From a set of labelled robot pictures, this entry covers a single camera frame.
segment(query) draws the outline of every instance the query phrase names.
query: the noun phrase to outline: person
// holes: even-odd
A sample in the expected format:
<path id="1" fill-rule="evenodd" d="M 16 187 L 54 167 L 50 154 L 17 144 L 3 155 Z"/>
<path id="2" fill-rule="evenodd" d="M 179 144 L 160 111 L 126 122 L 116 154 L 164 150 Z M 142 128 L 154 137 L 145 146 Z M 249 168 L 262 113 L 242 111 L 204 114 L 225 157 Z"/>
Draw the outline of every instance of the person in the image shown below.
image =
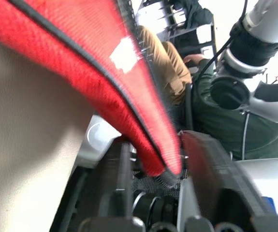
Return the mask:
<path id="1" fill-rule="evenodd" d="M 196 78 L 209 62 L 202 54 L 188 55 L 184 58 L 170 42 L 161 42 L 157 35 L 143 26 L 139 26 L 139 35 L 143 46 L 153 54 L 153 66 L 164 80 L 163 91 L 167 91 L 173 105 L 185 107 L 185 86 L 196 82 Z M 193 61 L 199 71 L 191 75 L 185 63 Z M 213 67 L 210 66 L 201 77 L 199 92 L 203 97 L 209 96 Z M 196 130 L 217 139 L 234 160 L 241 160 L 241 142 L 243 139 L 245 115 L 208 106 L 193 95 L 193 114 Z M 249 115 L 245 142 L 245 159 L 278 158 L 278 123 L 256 115 Z"/>

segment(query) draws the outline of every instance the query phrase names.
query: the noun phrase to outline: black cable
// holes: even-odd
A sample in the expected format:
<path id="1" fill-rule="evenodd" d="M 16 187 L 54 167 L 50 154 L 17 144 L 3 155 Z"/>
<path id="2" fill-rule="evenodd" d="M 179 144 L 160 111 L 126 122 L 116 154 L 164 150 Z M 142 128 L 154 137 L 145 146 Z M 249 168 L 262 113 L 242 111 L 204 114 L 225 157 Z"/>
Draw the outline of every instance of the black cable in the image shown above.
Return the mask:
<path id="1" fill-rule="evenodd" d="M 247 131 L 247 125 L 249 123 L 249 112 L 246 112 L 245 114 L 246 115 L 243 123 L 243 135 L 242 135 L 242 144 L 241 144 L 242 160 L 245 160 L 246 131 Z"/>
<path id="2" fill-rule="evenodd" d="M 243 8 L 243 12 L 241 14 L 241 17 L 239 18 L 239 23 L 242 23 L 245 13 L 246 13 L 246 8 L 247 8 L 247 4 L 248 4 L 248 0 L 244 1 L 244 8 Z M 224 44 L 224 46 L 213 56 L 213 58 L 204 66 L 204 68 L 202 69 L 202 71 L 199 73 L 199 76 L 197 78 L 197 88 L 196 88 L 196 94 L 199 97 L 199 100 L 202 101 L 204 104 L 212 106 L 214 108 L 220 108 L 217 104 L 215 103 L 211 103 L 206 101 L 200 94 L 199 91 L 199 83 L 200 83 L 200 78 L 203 76 L 203 74 L 206 72 L 206 70 L 208 69 L 208 67 L 217 59 L 217 57 L 227 48 L 227 46 L 231 43 L 231 41 L 234 39 L 234 37 L 230 37 L 228 39 L 228 41 Z"/>

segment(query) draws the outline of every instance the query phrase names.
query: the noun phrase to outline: green jacket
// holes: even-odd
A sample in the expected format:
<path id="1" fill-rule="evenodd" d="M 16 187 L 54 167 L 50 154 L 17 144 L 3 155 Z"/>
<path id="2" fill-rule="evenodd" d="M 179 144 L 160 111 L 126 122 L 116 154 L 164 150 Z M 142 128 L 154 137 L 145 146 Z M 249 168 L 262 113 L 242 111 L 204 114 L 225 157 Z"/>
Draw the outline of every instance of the green jacket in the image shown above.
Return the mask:
<path id="1" fill-rule="evenodd" d="M 199 63 L 199 71 L 193 75 L 194 88 L 196 79 L 203 67 L 208 63 L 203 59 Z M 203 97 L 209 96 L 210 81 L 213 67 L 210 66 L 202 76 L 199 92 Z M 241 159 L 241 142 L 245 115 L 238 111 L 223 110 L 203 104 L 193 89 L 194 124 L 198 131 L 206 133 L 219 140 L 228 152 L 231 151 L 235 159 Z M 278 158 L 278 123 L 260 116 L 249 115 L 246 133 L 245 159 Z"/>

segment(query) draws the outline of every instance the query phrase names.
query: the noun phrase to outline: red cloth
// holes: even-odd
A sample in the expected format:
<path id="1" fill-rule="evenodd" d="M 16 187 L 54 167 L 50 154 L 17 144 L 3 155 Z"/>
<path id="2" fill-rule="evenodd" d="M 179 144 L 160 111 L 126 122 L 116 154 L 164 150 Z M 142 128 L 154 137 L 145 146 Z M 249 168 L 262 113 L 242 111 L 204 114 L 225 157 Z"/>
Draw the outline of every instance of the red cloth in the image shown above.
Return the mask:
<path id="1" fill-rule="evenodd" d="M 155 92 L 145 62 L 138 60 L 130 71 L 124 73 L 110 59 L 122 38 L 132 38 L 125 29 L 115 1 L 26 2 L 80 44 L 114 77 L 148 128 L 160 156 L 121 94 L 104 75 L 6 0 L 0 0 L 0 42 L 60 74 L 81 92 L 105 120 L 131 140 L 149 175 L 162 174 L 165 166 L 172 173 L 179 174 L 178 139 Z M 139 48 L 133 41 L 139 56 Z"/>

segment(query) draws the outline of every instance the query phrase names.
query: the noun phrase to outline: black piping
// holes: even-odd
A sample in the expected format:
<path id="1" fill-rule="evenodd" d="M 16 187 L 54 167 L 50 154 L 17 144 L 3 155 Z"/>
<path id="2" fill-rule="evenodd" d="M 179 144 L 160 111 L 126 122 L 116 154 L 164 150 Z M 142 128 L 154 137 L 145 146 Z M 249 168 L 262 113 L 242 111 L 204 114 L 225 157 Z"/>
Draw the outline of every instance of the black piping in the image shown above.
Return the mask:
<path id="1" fill-rule="evenodd" d="M 77 44 L 74 40 L 72 40 L 68 35 L 66 35 L 63 31 L 61 31 L 59 28 L 57 28 L 54 24 L 52 24 L 50 21 L 48 21 L 46 18 L 44 18 L 41 14 L 39 14 L 36 10 L 34 10 L 31 6 L 29 6 L 26 2 L 23 0 L 8 0 L 12 5 L 14 5 L 17 9 L 19 9 L 21 12 L 23 12 L 27 17 L 32 19 L 36 24 L 41 26 L 43 29 L 48 31 L 53 36 L 57 37 L 60 41 L 62 41 L 65 45 L 67 45 L 69 48 L 71 48 L 76 54 L 78 54 L 80 57 L 91 63 L 98 71 L 100 71 L 107 80 L 120 92 L 120 94 L 123 96 L 123 99 L 125 100 L 126 104 L 129 106 L 129 108 L 132 110 L 134 116 L 138 120 L 142 130 L 147 135 L 148 140 L 152 144 L 153 148 L 155 149 L 158 157 L 161 160 L 161 163 L 165 167 L 167 171 L 169 171 L 172 175 L 176 176 L 171 172 L 171 170 L 167 169 L 167 166 L 161 157 L 160 151 L 158 147 L 156 146 L 155 142 L 152 140 L 150 134 L 148 133 L 148 130 L 146 126 L 143 123 L 143 120 L 139 116 L 138 112 L 136 111 L 135 107 L 131 104 L 130 100 L 128 99 L 127 95 L 123 92 L 123 90 L 118 86 L 118 83 L 114 80 L 113 76 L 101 66 L 93 57 L 91 54 L 89 54 L 87 51 L 85 51 L 79 44 Z"/>

